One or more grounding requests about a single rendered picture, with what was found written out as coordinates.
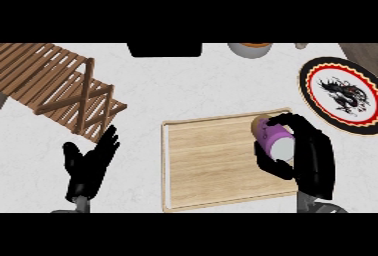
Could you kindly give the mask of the pale wooden tray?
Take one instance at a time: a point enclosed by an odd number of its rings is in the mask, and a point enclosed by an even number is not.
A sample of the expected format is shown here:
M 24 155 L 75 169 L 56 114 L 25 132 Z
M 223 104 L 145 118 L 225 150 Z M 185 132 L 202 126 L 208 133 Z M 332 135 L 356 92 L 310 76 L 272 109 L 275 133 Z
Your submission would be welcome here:
M 162 211 L 248 202 L 297 192 L 257 165 L 251 124 L 258 112 L 161 125 Z

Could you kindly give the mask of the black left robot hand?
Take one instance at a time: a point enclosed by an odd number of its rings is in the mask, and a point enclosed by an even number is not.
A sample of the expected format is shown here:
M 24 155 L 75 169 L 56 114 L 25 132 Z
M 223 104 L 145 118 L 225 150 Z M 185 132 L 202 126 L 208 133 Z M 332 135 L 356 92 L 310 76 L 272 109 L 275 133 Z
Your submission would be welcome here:
M 69 183 L 65 199 L 72 202 L 80 196 L 92 200 L 99 192 L 106 168 L 111 164 L 120 147 L 117 128 L 111 125 L 100 140 L 86 154 L 81 154 L 77 145 L 67 142 L 62 146 L 65 170 L 69 174 Z

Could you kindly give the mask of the brown wooden board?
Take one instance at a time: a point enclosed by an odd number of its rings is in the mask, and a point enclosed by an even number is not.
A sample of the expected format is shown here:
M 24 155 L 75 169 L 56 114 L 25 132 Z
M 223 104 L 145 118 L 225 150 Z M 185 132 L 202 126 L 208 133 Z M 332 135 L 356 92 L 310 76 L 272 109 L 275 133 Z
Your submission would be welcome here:
M 341 43 L 344 55 L 378 77 L 378 43 Z

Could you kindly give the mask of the black appliance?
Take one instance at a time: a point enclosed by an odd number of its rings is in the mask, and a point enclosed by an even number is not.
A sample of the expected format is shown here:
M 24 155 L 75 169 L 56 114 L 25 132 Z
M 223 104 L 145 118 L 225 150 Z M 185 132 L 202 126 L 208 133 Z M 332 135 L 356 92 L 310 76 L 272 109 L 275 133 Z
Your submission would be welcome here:
M 129 43 L 127 47 L 136 58 L 199 57 L 202 53 L 201 43 Z

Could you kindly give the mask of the dragon print plate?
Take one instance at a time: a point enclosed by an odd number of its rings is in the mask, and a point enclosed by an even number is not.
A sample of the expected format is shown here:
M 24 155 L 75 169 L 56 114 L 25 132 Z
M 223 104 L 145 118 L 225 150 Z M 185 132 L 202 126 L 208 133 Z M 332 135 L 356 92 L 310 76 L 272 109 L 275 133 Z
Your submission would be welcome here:
M 354 62 L 318 57 L 301 67 L 298 86 L 316 115 L 340 130 L 378 135 L 378 77 Z

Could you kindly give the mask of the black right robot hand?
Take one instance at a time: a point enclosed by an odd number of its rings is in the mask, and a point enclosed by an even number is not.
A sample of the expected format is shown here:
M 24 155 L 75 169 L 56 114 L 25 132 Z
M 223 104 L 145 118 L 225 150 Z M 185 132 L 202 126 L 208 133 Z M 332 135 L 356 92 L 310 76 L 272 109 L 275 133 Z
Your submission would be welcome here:
M 258 143 L 254 143 L 257 165 L 263 171 L 284 180 L 295 179 L 300 192 L 331 200 L 335 185 L 331 139 L 298 114 L 287 113 L 272 117 L 267 125 L 276 124 L 288 125 L 294 131 L 294 165 L 284 160 L 273 160 Z

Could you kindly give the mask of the grey bowl with orange rim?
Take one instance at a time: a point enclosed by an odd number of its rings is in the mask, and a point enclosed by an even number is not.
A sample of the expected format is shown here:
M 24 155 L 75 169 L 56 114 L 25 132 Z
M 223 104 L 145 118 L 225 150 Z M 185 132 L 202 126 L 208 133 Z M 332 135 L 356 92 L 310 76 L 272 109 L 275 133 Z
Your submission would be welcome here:
M 263 57 L 267 52 L 270 51 L 272 44 L 261 43 L 261 44 L 242 44 L 242 43 L 229 43 L 227 44 L 232 52 L 248 59 L 256 59 Z

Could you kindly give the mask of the purple can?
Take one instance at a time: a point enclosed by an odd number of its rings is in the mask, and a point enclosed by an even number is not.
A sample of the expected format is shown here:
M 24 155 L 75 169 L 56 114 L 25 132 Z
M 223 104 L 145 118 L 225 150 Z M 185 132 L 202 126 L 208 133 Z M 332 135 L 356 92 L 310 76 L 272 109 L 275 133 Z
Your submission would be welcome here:
M 267 156 L 273 160 L 289 162 L 294 158 L 295 139 L 281 124 L 267 125 L 269 119 L 269 115 L 260 115 L 254 118 L 251 133 Z

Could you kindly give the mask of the brown wooden slatted rack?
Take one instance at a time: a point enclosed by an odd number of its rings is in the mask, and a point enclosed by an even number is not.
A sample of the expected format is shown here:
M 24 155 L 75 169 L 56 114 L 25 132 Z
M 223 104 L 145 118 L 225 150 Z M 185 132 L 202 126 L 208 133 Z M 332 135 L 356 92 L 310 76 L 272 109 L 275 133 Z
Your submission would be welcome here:
M 93 78 L 95 59 L 52 43 L 0 43 L 0 107 L 12 97 L 74 134 L 98 142 L 127 105 Z

